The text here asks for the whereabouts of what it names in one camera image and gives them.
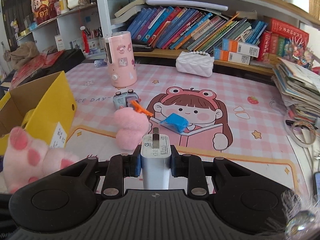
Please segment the white power adapter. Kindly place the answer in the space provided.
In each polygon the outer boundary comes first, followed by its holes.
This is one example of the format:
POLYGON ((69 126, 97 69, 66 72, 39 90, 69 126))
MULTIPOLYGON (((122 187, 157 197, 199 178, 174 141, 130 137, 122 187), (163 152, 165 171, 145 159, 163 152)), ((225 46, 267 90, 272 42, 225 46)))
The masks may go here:
POLYGON ((170 179, 171 147, 169 137, 159 128, 143 137, 140 151, 145 190, 168 190, 170 179))

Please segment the pink plush duck toy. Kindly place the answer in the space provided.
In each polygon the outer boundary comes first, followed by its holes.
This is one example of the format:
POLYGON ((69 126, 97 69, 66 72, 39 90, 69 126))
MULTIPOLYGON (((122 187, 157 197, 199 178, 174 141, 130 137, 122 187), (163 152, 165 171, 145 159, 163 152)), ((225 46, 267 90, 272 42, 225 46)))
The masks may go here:
POLYGON ((144 109, 136 100, 130 101, 131 107, 124 107, 114 113, 114 123, 118 131, 116 143, 123 150, 134 150, 149 131, 149 119, 153 114, 144 109))

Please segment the blue packet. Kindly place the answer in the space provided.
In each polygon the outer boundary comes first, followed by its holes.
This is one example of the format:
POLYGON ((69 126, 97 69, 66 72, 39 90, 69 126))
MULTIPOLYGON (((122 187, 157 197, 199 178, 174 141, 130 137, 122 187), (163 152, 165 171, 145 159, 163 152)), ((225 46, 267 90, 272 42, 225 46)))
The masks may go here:
POLYGON ((168 117, 162 120, 160 124, 171 131, 181 134, 188 127, 189 122, 186 118, 178 114, 171 113, 168 117))

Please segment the pink plush paw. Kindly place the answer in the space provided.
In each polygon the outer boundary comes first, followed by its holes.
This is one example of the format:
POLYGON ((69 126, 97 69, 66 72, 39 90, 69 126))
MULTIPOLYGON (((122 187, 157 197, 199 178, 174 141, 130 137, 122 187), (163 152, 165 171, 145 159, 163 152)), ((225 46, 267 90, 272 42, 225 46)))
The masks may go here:
POLYGON ((21 127, 14 127, 3 160, 3 176, 10 194, 79 161, 64 148, 50 148, 21 127))

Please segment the pink cartoon desk mat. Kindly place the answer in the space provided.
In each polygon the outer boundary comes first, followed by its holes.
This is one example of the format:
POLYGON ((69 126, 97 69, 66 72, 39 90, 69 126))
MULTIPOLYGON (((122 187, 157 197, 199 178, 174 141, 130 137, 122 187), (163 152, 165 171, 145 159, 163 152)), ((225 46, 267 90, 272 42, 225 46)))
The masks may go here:
MULTIPOLYGON (((307 194, 308 163, 284 128, 286 109, 274 86, 214 73, 183 74, 175 68, 140 64, 132 86, 141 105, 153 114, 151 127, 172 113, 187 119, 182 134, 160 128, 181 153, 203 160, 222 156, 291 189, 307 194)), ((113 97, 106 68, 83 63, 67 73, 77 103, 67 150, 85 158, 108 160, 116 144, 113 97)))

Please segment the pink cylindrical humidifier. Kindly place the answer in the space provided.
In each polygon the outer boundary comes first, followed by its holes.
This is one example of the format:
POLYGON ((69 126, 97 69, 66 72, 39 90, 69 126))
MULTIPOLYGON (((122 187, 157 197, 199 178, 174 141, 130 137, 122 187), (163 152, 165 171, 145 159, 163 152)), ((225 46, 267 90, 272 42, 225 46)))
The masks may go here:
POLYGON ((104 37, 107 69, 114 87, 129 87, 136 83, 137 72, 131 33, 120 31, 104 37))

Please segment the white quilted purse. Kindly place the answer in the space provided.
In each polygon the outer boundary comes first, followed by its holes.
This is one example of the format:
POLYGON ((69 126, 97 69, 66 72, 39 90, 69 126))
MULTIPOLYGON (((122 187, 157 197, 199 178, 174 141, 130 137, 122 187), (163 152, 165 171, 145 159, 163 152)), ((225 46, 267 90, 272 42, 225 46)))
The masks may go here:
POLYGON ((214 57, 202 51, 182 51, 176 59, 178 72, 210 77, 213 73, 214 57))

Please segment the orange white box lower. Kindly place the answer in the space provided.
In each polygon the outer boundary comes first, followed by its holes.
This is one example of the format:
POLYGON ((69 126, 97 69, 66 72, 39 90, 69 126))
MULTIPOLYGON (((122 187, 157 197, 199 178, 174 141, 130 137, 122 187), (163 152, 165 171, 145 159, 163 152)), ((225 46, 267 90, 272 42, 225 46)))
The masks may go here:
POLYGON ((214 58, 220 61, 249 65, 250 56, 214 48, 214 58))

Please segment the black keyboard piano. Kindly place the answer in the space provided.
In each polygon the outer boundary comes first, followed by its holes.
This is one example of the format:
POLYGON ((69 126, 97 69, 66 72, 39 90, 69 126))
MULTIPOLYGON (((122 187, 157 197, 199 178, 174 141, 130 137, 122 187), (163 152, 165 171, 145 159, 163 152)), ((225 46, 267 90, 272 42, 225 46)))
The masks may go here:
MULTIPOLYGON (((30 81, 34 81, 36 79, 39 79, 41 77, 54 74, 57 72, 64 71, 65 73, 74 68, 75 66, 79 65, 85 60, 85 56, 81 49, 69 49, 65 50, 64 54, 54 63, 53 66, 48 68, 48 70, 45 70, 43 74, 37 74, 35 77, 29 77, 26 80, 22 82, 23 85, 25 83, 28 83, 30 81)), ((1 82, 1 88, 4 91, 10 90, 10 83, 13 78, 13 75, 15 74, 16 70, 13 70, 8 77, 6 77, 1 82)))

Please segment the orange white box upper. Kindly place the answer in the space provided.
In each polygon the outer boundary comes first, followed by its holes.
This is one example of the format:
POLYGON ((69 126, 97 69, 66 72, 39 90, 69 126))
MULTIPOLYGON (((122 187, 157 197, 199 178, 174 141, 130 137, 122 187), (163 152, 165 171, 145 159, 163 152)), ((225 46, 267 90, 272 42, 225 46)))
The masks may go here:
POLYGON ((222 49, 233 53, 239 53, 246 56, 258 58, 260 48, 249 43, 239 42, 236 40, 229 40, 224 38, 222 40, 222 49))

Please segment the stack of magazines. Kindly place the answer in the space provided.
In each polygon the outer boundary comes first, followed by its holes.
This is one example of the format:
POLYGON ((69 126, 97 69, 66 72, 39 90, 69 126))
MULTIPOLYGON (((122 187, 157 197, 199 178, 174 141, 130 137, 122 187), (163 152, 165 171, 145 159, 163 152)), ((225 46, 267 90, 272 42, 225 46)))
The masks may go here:
POLYGON ((319 75, 285 59, 279 59, 273 72, 289 117, 319 128, 319 75))

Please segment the brown folded cloth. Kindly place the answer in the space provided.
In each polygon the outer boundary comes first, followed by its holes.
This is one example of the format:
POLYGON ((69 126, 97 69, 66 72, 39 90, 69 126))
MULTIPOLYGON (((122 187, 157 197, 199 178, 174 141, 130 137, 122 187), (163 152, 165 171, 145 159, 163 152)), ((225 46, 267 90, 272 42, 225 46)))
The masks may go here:
POLYGON ((21 44, 15 51, 10 52, 7 59, 11 62, 14 70, 19 70, 39 54, 40 52, 35 42, 28 41, 21 44))

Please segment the wooden bookshelf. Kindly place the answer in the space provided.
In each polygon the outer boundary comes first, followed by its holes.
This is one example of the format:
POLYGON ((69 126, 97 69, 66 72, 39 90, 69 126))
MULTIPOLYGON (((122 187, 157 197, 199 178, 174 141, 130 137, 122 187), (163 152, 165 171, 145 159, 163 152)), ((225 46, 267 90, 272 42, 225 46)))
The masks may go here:
POLYGON ((124 26, 135 43, 136 56, 176 59, 182 51, 214 54, 224 38, 260 48, 263 37, 275 45, 264 17, 276 18, 300 29, 301 24, 319 28, 310 13, 283 0, 105 0, 111 30, 124 26))

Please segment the red thick dictionary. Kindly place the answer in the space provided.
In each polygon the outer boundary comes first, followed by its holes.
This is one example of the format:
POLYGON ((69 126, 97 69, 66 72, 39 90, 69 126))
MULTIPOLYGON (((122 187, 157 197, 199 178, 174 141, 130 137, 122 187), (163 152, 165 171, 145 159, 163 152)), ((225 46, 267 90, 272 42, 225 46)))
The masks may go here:
POLYGON ((272 33, 278 34, 284 38, 300 39, 303 41, 305 46, 309 42, 309 34, 291 24, 266 16, 264 17, 264 22, 268 24, 267 30, 271 31, 272 33))

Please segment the red fortune god box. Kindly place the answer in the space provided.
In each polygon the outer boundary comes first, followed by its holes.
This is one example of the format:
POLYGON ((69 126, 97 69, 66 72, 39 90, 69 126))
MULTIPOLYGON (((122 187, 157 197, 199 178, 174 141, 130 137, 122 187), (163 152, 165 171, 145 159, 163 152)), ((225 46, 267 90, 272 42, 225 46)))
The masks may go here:
POLYGON ((40 25, 57 16, 55 3, 58 0, 32 0, 32 10, 37 25, 40 25))

